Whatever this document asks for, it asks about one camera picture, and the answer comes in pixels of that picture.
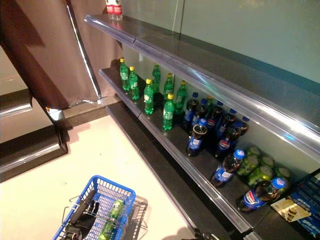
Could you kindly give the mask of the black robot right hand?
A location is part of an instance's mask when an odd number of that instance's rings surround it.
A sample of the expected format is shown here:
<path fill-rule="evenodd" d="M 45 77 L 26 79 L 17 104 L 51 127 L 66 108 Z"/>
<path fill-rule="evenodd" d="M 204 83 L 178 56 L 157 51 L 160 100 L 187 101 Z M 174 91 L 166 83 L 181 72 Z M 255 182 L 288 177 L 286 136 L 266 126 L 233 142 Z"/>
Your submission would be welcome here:
<path fill-rule="evenodd" d="M 219 238 L 216 235 L 209 232 L 196 232 L 194 236 L 198 240 L 219 240 Z"/>

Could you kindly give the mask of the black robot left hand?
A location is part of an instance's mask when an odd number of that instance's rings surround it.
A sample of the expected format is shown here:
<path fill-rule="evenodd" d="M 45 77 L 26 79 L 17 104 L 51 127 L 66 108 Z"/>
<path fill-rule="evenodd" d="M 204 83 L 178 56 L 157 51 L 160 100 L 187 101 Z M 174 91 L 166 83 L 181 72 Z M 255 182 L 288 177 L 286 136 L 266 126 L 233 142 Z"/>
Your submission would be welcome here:
<path fill-rule="evenodd" d="M 65 227 L 64 240 L 83 240 L 90 232 L 100 206 L 99 202 L 93 200 L 95 193 L 95 190 L 90 191 L 86 199 L 80 202 Z"/>

